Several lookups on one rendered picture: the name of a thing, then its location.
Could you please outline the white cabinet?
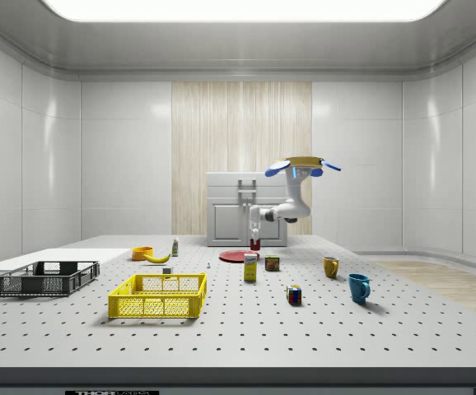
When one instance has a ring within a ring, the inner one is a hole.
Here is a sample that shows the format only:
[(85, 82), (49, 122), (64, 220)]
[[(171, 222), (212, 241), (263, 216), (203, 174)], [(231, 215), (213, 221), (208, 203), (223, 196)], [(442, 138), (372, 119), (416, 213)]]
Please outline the white cabinet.
[(284, 174), (262, 172), (207, 173), (207, 244), (249, 247), (250, 207), (271, 208), (286, 199)]

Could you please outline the red plate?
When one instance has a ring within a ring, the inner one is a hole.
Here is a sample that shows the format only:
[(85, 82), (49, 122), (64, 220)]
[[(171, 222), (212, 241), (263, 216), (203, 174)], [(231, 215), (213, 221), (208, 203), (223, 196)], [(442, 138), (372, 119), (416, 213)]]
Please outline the red plate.
[(259, 258), (259, 254), (255, 251), (251, 250), (230, 250), (225, 251), (219, 254), (219, 259), (226, 263), (244, 263), (245, 256), (251, 255), (254, 256), (255, 259)]

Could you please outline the white and yellow box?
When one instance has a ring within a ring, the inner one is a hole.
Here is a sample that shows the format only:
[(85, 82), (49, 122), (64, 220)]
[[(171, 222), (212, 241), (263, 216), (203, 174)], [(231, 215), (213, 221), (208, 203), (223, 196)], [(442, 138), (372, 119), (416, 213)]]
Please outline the white and yellow box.
[(256, 281), (258, 254), (251, 252), (244, 254), (244, 280)]

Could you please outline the yellow basket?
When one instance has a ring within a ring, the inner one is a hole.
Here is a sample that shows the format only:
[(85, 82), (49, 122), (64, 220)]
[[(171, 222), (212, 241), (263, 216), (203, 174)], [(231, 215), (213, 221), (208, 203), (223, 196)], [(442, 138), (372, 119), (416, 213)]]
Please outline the yellow basket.
[(111, 318), (197, 318), (207, 275), (135, 274), (108, 295)]

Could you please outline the white board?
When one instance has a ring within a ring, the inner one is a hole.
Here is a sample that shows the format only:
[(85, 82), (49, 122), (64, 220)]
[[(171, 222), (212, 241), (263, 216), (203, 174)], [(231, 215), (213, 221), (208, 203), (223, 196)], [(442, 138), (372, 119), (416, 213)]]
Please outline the white board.
[(44, 249), (1, 261), (0, 272), (8, 272), (38, 261), (99, 261), (102, 263), (127, 252), (128, 249)]

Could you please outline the blue mug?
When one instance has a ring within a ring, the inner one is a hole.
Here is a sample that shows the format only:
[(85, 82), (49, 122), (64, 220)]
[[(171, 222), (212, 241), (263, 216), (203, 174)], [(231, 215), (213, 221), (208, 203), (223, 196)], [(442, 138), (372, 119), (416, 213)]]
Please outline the blue mug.
[(352, 295), (352, 301), (357, 304), (364, 304), (366, 298), (371, 293), (369, 277), (359, 273), (352, 273), (348, 276), (348, 284)]

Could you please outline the dark grey basket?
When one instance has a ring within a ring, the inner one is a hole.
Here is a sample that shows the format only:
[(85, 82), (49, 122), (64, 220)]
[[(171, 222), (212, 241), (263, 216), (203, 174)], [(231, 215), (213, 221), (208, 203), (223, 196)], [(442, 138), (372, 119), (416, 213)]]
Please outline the dark grey basket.
[(98, 261), (37, 261), (0, 275), (0, 296), (67, 296), (95, 280)]

